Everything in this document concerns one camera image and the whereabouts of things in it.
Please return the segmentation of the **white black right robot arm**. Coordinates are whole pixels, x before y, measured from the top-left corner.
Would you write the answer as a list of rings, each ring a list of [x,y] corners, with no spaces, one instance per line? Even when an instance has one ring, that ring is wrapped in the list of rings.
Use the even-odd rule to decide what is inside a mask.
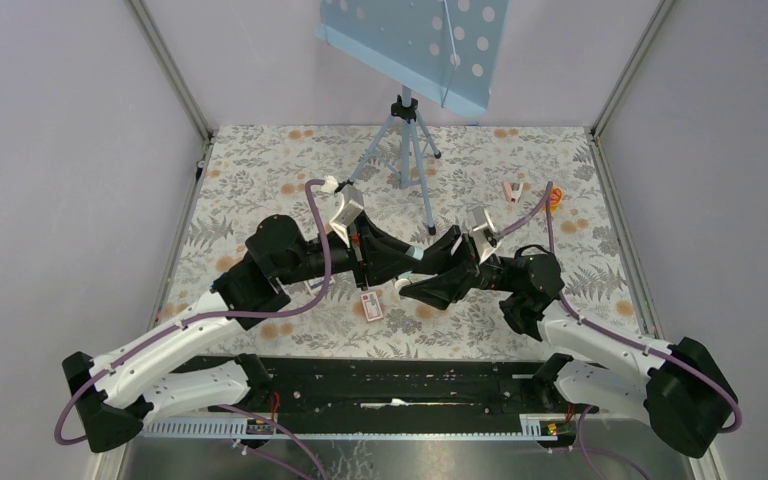
[[[442,272],[402,285],[400,295],[445,310],[473,289],[507,293],[499,308],[508,326],[557,350],[533,386],[543,410],[572,403],[619,413],[692,458],[740,426],[737,395],[699,341],[669,343],[581,314],[549,316],[555,303],[569,306],[552,252],[520,248],[511,257],[482,256],[472,236],[460,234],[442,254]]]

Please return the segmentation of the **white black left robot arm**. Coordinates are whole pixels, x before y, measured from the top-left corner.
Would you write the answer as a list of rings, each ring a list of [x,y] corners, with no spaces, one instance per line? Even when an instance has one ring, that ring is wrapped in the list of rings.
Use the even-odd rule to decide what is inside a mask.
[[[267,380],[234,361],[204,373],[178,367],[213,344],[267,319],[303,314],[323,301],[326,285],[349,272],[368,289],[407,274],[434,274],[443,256],[410,245],[365,212],[331,228],[321,220],[307,239],[287,215],[262,220],[242,259],[172,318],[108,353],[77,351],[62,362],[71,397],[55,426],[60,445],[85,443],[93,453],[116,449],[157,418],[238,403],[256,411],[269,401]]]

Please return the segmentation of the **pink mini stapler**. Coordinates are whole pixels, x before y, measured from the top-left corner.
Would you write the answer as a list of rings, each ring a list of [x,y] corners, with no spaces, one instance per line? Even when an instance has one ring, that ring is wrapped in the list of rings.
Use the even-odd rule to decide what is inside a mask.
[[[523,184],[520,182],[504,181],[502,183],[503,194],[510,203],[517,203],[523,192]]]

